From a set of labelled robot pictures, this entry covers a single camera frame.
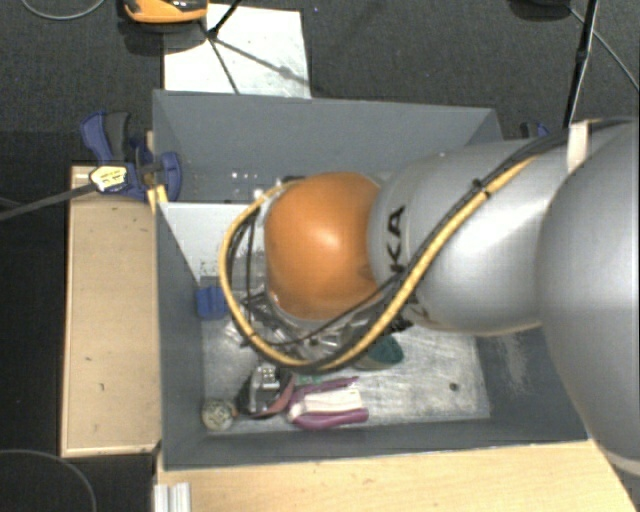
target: white tag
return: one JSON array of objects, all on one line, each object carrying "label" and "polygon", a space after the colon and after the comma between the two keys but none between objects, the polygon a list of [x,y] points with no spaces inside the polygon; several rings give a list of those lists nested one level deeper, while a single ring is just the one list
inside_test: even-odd
[{"label": "white tag", "polygon": [[355,387],[309,393],[289,410],[289,420],[309,413],[336,413],[362,409],[360,391]]},{"label": "white tag", "polygon": [[569,174],[580,167],[589,153],[589,121],[573,123],[569,127],[567,142],[567,169]]},{"label": "white tag", "polygon": [[91,182],[100,192],[117,192],[127,186],[127,168],[124,166],[101,165],[89,174]]}]

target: robotic arm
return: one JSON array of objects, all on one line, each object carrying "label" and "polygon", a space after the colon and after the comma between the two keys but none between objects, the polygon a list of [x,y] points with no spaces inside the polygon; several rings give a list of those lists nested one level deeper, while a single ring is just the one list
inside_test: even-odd
[{"label": "robotic arm", "polygon": [[[386,179],[327,173],[269,191],[231,226],[219,258],[245,338],[277,365],[325,373],[400,316],[485,336],[542,326],[591,436],[640,476],[638,121],[588,132],[469,146]],[[256,222],[267,282],[237,301],[232,255]]]}]

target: blue object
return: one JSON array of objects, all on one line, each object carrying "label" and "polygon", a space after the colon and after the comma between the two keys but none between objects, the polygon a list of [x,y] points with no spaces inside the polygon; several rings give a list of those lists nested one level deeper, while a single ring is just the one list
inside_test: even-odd
[{"label": "blue object", "polygon": [[538,137],[546,137],[547,135],[551,134],[549,129],[542,123],[536,123],[536,128],[538,132]]},{"label": "blue object", "polygon": [[198,316],[204,320],[220,320],[229,313],[229,306],[219,286],[199,289],[196,292],[196,305]]},{"label": "blue object", "polygon": [[180,195],[182,184],[182,169],[178,155],[174,152],[163,153],[160,162],[153,163],[153,155],[142,144],[138,155],[143,165],[139,169],[135,164],[126,162],[123,149],[123,141],[126,139],[126,125],[129,114],[104,111],[94,112],[80,123],[80,133],[84,145],[90,149],[98,160],[98,165],[106,165],[117,162],[127,169],[127,184],[117,189],[101,191],[103,194],[120,194],[123,196],[146,201],[149,186],[144,184],[142,176],[146,173],[164,173],[162,182],[167,188],[167,197],[170,201],[176,201]]}]

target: black carpet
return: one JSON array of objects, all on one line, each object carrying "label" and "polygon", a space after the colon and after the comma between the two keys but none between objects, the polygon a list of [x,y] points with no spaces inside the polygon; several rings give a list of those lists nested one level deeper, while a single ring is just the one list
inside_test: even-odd
[{"label": "black carpet", "polygon": [[[31,0],[56,14],[92,3]],[[596,28],[637,80],[640,2],[600,3]],[[505,0],[247,5],[303,10],[315,96],[492,107],[510,138],[520,136],[523,121],[552,131],[561,126],[580,38],[571,16],[531,21],[523,18],[535,12]],[[573,5],[584,13],[585,0]],[[0,198],[27,202],[65,190],[72,162],[91,159],[78,123],[96,110],[130,112],[135,133],[151,127],[151,90],[162,84],[161,38],[126,23],[119,2],[53,22],[5,0],[0,45]],[[638,95],[595,42],[578,117],[618,115],[637,116]],[[0,225],[0,449],[57,451],[65,215],[64,207],[53,207]],[[147,509],[148,457],[78,467],[101,511]]]}]

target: yellow cable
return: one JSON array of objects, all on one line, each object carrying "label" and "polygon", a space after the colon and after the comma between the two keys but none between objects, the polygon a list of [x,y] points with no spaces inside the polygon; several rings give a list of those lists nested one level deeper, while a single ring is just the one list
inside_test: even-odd
[{"label": "yellow cable", "polygon": [[227,254],[229,252],[229,248],[231,247],[231,241],[233,240],[236,231],[238,231],[244,221],[247,220],[254,212],[256,212],[267,199],[287,189],[294,183],[295,182],[285,183],[267,190],[262,196],[260,196],[256,201],[249,205],[249,207],[244,210],[240,214],[240,216],[236,218],[236,220],[231,223],[231,226],[229,226],[229,229],[225,233],[222,244],[220,246],[220,253],[218,255],[218,273],[220,275],[220,286],[222,288],[222,292],[224,293],[227,304],[229,305],[229,311],[231,311],[233,318],[235,318],[238,326],[240,327],[240,329],[242,329],[242,332],[249,339],[249,341],[257,348],[262,350],[266,355],[283,365],[302,366],[305,364],[309,364],[311,361],[289,357],[286,354],[275,350],[253,330],[253,327],[251,327],[251,324],[242,314],[242,310],[240,309],[238,302],[233,296],[233,292],[231,291],[231,284],[229,283],[229,275],[227,272]]},{"label": "yellow cable", "polygon": [[[378,320],[371,326],[369,331],[358,341],[353,347],[351,347],[347,352],[337,357],[330,363],[322,366],[320,368],[321,371],[331,370],[340,366],[341,364],[351,360],[352,358],[357,357],[359,354],[364,352],[376,339],[380,337],[384,329],[391,323],[391,321],[395,318],[398,312],[404,307],[405,302],[409,299],[413,291],[416,289],[420,280],[425,275],[427,269],[438,255],[442,247],[447,243],[447,241],[454,235],[454,233],[462,226],[462,224],[469,218],[473,213],[482,206],[491,194],[494,194],[502,187],[504,187],[507,183],[509,183],[515,176],[517,176],[520,171],[522,171],[525,167],[527,167],[533,160],[535,160],[537,156],[532,156],[519,162],[514,165],[507,171],[501,173],[495,179],[493,179],[487,186],[475,194],[455,215],[444,225],[444,227],[440,230],[440,232],[435,236],[434,240],[431,242],[429,247],[422,253],[418,263],[411,270],[407,278],[405,279],[402,287],[398,290],[396,295],[390,301],[387,308],[380,315]],[[277,361],[285,366],[304,366],[307,364],[311,364],[312,361],[306,359],[297,359],[286,354],[281,353],[278,350],[275,350],[269,343],[267,343],[264,339],[262,339],[251,327],[251,325],[247,322],[246,318],[242,314],[238,303],[233,297],[233,293],[231,292],[231,286],[229,285],[228,275],[227,275],[227,252],[231,246],[231,240],[235,235],[236,231],[240,228],[243,222],[252,215],[267,199],[273,197],[277,193],[281,192],[289,185],[293,183],[281,185],[278,187],[274,187],[268,190],[262,197],[256,200],[253,204],[251,204],[229,227],[227,233],[225,234],[222,246],[220,248],[220,255],[218,258],[218,266],[219,266],[219,274],[220,274],[220,284],[222,286],[223,293],[229,304],[229,309],[231,314],[238,322],[238,325],[242,329],[243,333],[249,341],[263,351],[264,354],[271,357],[274,361]]]},{"label": "yellow cable", "polygon": [[519,162],[515,166],[511,167],[506,172],[500,174],[493,181],[491,181],[484,190],[474,195],[451,219],[447,222],[440,232],[435,236],[429,247],[422,253],[418,263],[411,270],[407,278],[405,279],[402,287],[398,290],[396,295],[391,299],[391,302],[387,308],[380,315],[376,323],[374,323],[367,334],[365,334],[358,343],[356,343],[351,349],[342,354],[340,357],[334,359],[330,363],[321,367],[322,371],[330,370],[342,363],[350,360],[353,357],[357,357],[364,352],[375,340],[377,340],[384,329],[391,323],[398,312],[403,308],[405,302],[409,299],[413,291],[417,288],[420,280],[426,273],[427,269],[438,255],[442,247],[447,241],[454,235],[454,233],[464,224],[464,222],[473,215],[473,213],[482,206],[489,195],[497,192],[504,187],[509,181],[511,181],[522,169],[524,169],[535,157],[527,158],[522,162]]}]

